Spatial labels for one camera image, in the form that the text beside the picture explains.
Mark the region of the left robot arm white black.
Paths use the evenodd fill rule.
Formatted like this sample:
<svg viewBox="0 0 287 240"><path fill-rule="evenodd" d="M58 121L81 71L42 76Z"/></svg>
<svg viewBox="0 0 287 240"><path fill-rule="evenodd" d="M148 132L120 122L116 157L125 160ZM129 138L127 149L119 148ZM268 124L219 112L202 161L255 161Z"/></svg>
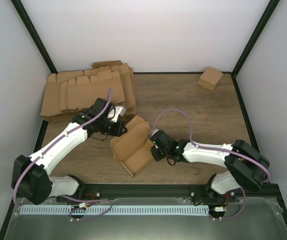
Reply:
<svg viewBox="0 0 287 240"><path fill-rule="evenodd" d="M119 117L126 112L121 105L113 105L103 98L86 110L75 115L67 127L50 143L30 156L18 156L13 165L11 187L13 198L17 195L34 205L49 197L68 196L74 202L86 196L86 184L74 175L51 176L58 163L75 147L91 138L94 133L120 137L127 128Z"/></svg>

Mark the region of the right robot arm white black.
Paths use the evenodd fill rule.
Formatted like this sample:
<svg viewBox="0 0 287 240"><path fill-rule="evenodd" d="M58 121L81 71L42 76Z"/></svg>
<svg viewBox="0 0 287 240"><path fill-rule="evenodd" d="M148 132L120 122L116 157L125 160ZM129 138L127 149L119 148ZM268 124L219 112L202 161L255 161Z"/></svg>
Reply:
<svg viewBox="0 0 287 240"><path fill-rule="evenodd" d="M233 144L201 144L187 139L176 141L163 130L154 130L149 139L153 143L150 151L159 162L163 159L176 163L205 163L225 168L208 180L203 196L218 201L224 194L244 189L258 192L264 182L270 180L270 162L243 140Z"/></svg>

